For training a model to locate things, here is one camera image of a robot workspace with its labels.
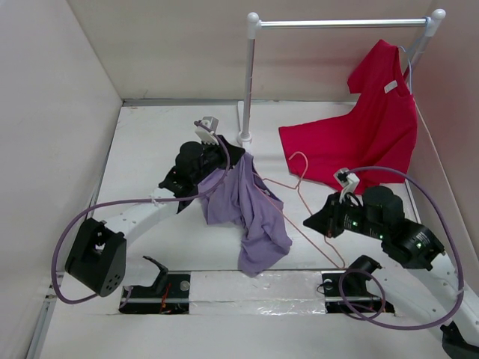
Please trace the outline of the purple t shirt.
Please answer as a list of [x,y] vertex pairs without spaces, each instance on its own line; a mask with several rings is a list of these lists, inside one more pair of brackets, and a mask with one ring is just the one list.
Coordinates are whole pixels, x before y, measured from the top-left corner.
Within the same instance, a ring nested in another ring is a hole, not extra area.
[[249,277],[290,253],[293,241],[285,227],[284,203],[258,176],[251,154],[245,153],[200,203],[207,224],[232,223],[243,229],[237,267]]

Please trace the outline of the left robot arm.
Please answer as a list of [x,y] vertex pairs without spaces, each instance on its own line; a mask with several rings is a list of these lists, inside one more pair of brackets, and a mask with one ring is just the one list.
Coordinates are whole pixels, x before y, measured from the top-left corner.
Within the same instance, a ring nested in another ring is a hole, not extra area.
[[222,184],[245,150],[229,144],[223,136],[181,145],[175,164],[146,200],[135,201],[121,214],[84,221],[68,255],[66,272],[99,297],[111,295],[119,286],[131,291],[141,287],[148,295],[161,295],[167,286],[168,269],[144,255],[129,258],[127,248],[160,221],[185,209],[194,199],[210,193],[198,186],[213,174]]

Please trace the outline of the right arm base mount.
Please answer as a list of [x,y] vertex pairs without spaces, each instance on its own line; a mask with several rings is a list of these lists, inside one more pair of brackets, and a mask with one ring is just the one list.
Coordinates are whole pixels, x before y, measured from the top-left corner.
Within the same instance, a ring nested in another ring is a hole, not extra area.
[[[365,255],[361,255],[348,267],[348,269],[364,270],[368,274],[373,274],[374,271],[380,268],[381,265],[376,260]],[[357,316],[343,303],[340,296],[339,280],[345,271],[345,269],[322,271],[322,281],[317,285],[316,291],[324,296],[328,314],[342,313],[357,319]],[[375,312],[395,313],[394,306],[389,302],[386,302],[385,307],[381,309],[381,298],[368,292],[368,283],[370,283],[370,278],[360,273],[348,274],[344,279],[344,294],[354,308],[358,312],[366,314]]]

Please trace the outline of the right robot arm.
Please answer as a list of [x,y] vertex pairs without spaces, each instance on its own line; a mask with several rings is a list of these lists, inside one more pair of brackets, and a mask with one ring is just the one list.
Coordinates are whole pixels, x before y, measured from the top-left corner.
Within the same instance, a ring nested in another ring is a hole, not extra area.
[[417,330],[437,333],[450,358],[478,357],[478,296],[464,279],[457,249],[452,246],[449,257],[430,229],[407,219],[403,201],[391,189],[370,187],[361,199],[351,191],[335,192],[303,224],[328,238],[348,230],[379,240],[383,252],[421,281],[447,312],[434,319],[433,305],[398,283],[380,289],[383,299],[422,320]]

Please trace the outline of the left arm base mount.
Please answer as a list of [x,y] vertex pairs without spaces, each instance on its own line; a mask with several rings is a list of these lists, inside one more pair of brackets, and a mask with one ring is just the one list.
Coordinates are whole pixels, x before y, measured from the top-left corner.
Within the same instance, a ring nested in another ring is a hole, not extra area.
[[170,272],[148,256],[130,260],[118,310],[122,314],[188,314],[190,287],[189,271]]

